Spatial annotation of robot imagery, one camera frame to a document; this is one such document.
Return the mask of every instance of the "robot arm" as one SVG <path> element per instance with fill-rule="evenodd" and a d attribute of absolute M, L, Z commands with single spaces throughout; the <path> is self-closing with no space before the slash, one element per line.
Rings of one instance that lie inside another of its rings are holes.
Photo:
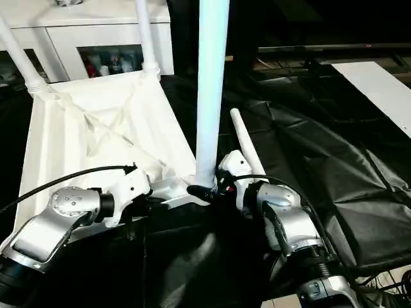
<path fill-rule="evenodd" d="M 263 217 L 271 249 L 281 252 L 282 264 L 291 263 L 290 274 L 300 285 L 295 292 L 303 307 L 361 307 L 340 273 L 339 263 L 327 251 L 310 215 L 301 206 L 297 192 L 285 185 L 254 183 L 250 178 L 237 181 L 237 176 L 250 175 L 249 165 L 238 150 L 226 155 L 219 168 L 229 176 L 218 179 L 219 186 L 207 196 L 235 190 L 239 210 L 253 212 L 252 207 Z M 199 187 L 189 187 L 188 191 L 204 197 Z"/>
<path fill-rule="evenodd" d="M 118 226 L 126 206 L 150 191 L 147 175 L 140 169 L 125 175 L 105 194 L 101 189 L 77 187 L 55 191 L 46 208 L 27 221 L 2 251 L 0 302 L 23 303 L 39 274 L 47 272 L 73 230 L 101 222 L 108 228 Z"/>

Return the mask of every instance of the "white cabinet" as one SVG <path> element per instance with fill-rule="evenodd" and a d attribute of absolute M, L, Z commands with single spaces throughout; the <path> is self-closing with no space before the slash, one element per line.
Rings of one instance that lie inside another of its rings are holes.
<path fill-rule="evenodd" d="M 45 28 L 13 29 L 15 38 L 28 54 L 35 68 L 47 82 L 67 81 L 68 76 Z M 0 41 L 0 83 L 24 84 L 4 44 Z"/>
<path fill-rule="evenodd" d="M 48 28 L 70 80 L 141 69 L 143 54 L 138 24 Z M 174 74 L 170 24 L 151 24 L 155 57 L 161 74 Z"/>
<path fill-rule="evenodd" d="M 174 74 L 166 0 L 146 1 L 161 74 Z M 23 48 L 32 49 L 30 59 L 50 82 L 141 69 L 134 0 L 84 0 L 68 8 L 54 0 L 0 0 L 0 10 Z"/>

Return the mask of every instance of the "white pole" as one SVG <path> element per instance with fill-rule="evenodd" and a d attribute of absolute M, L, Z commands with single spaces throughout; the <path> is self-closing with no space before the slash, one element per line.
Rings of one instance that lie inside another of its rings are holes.
<path fill-rule="evenodd" d="M 152 32 L 150 29 L 150 16 L 146 0 L 136 0 L 137 21 L 139 23 L 141 48 L 143 49 L 143 70 L 155 73 L 160 78 L 159 64 L 155 60 Z"/>
<path fill-rule="evenodd" d="M 0 14 L 0 39 L 6 46 L 8 54 L 13 59 L 14 64 L 22 74 L 29 93 L 41 92 L 47 89 L 47 84 L 38 74 L 32 62 L 24 52 L 23 48 L 16 41 L 9 25 Z"/>
<path fill-rule="evenodd" d="M 233 108 L 230 110 L 230 115 L 236 129 L 238 141 L 240 142 L 241 151 L 251 166 L 252 174 L 265 175 L 265 170 L 251 141 L 249 132 L 245 127 L 240 111 L 237 108 Z"/>
<path fill-rule="evenodd" d="M 200 0 L 196 183 L 214 186 L 230 0 Z"/>

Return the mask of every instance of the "black plastic sheet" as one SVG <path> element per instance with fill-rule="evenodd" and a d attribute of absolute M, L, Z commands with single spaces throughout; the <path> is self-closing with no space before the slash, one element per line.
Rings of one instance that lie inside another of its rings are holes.
<path fill-rule="evenodd" d="M 164 76 L 162 84 L 194 151 L 197 81 Z M 330 67 L 259 79 L 228 69 L 219 159 L 239 148 L 233 107 L 267 173 L 304 192 L 355 275 L 410 263 L 410 141 L 343 77 Z M 19 177 L 31 105 L 4 110 L 2 127 L 21 129 L 7 149 L 5 176 Z M 18 181 L 14 185 L 9 199 L 17 196 Z M 260 226 L 233 204 L 153 213 L 146 225 L 136 224 L 136 235 L 130 241 L 119 228 L 69 245 L 32 307 L 259 307 L 263 299 L 293 291 L 288 281 L 270 281 L 276 254 L 269 253 Z"/>

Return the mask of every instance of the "light blue pole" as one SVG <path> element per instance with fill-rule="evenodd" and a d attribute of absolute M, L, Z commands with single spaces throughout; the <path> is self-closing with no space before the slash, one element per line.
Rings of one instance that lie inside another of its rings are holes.
<path fill-rule="evenodd" d="M 200 0 L 195 182 L 206 187 L 214 186 L 229 5 L 230 0 Z"/>

